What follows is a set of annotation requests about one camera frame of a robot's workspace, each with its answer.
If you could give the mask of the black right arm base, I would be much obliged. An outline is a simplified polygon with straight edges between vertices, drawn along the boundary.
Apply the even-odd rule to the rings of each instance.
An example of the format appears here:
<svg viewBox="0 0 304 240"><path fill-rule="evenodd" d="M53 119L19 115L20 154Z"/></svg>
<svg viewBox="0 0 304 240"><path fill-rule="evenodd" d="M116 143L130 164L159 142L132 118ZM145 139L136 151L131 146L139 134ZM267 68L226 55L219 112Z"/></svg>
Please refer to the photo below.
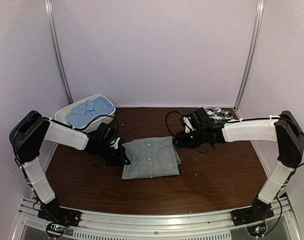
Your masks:
<svg viewBox="0 0 304 240"><path fill-rule="evenodd" d="M231 212L234 226L248 225L261 222L274 216L271 204L256 204L246 208L235 209Z"/></svg>

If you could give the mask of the grey long sleeve shirt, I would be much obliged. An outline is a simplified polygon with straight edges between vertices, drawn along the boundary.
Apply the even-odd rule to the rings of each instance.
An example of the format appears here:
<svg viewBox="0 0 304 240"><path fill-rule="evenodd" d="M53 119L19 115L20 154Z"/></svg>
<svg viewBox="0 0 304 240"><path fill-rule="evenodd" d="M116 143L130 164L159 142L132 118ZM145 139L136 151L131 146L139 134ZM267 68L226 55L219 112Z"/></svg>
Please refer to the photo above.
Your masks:
<svg viewBox="0 0 304 240"><path fill-rule="evenodd" d="M130 165L122 171L123 180L150 179L178 176L181 159L173 145L173 139L150 137L135 139L123 145Z"/></svg>

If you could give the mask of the black white plaid shirt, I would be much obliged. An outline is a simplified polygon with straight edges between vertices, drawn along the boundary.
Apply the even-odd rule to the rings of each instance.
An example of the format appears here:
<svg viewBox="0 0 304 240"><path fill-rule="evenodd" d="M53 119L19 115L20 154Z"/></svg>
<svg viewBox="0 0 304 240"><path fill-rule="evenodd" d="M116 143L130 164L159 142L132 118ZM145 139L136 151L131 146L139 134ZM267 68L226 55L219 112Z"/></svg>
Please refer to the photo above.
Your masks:
<svg viewBox="0 0 304 240"><path fill-rule="evenodd" d="M230 121L234 118L228 110L225 110L221 107L203 107L203 109L209 118L215 122Z"/></svg>

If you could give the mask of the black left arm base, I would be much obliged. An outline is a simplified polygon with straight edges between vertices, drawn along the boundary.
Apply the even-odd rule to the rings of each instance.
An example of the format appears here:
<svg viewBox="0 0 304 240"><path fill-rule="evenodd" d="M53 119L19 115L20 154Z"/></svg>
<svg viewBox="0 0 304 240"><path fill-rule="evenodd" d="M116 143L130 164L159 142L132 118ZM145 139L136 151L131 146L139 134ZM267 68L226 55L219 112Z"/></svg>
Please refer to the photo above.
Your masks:
<svg viewBox="0 0 304 240"><path fill-rule="evenodd" d="M41 203L37 217L68 227L78 227L81 212L78 210L61 207L57 202L48 204Z"/></svg>

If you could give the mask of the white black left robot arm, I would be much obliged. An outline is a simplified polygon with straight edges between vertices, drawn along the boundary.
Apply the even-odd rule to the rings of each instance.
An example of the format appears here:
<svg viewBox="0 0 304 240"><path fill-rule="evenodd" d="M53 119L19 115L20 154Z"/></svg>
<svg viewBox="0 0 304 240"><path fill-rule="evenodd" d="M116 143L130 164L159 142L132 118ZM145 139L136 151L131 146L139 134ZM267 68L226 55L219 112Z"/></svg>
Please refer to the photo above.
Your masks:
<svg viewBox="0 0 304 240"><path fill-rule="evenodd" d="M45 215L53 222L61 221L64 211L55 204L55 192L40 163L43 142L53 142L92 156L100 156L109 167L123 167L131 163L123 146L124 139L118 136L119 130L101 121L95 130L87 132L93 124L94 120L91 120L83 127L74 127L32 110L9 134L15 161L39 201L45 205Z"/></svg>

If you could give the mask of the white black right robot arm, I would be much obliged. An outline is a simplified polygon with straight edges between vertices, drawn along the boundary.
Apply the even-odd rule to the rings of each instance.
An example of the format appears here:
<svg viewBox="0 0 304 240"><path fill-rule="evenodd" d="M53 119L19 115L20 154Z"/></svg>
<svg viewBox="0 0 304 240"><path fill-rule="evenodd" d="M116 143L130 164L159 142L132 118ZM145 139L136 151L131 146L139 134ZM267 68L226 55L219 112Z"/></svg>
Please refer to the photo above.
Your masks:
<svg viewBox="0 0 304 240"><path fill-rule="evenodd" d="M304 131L293 113L257 118L220 119L210 117L204 108L182 115L183 130L173 133L173 144L181 149L198 149L203 144L251 142L267 180L248 210L251 220L260 220L272 201L289 183L293 174L304 166Z"/></svg>

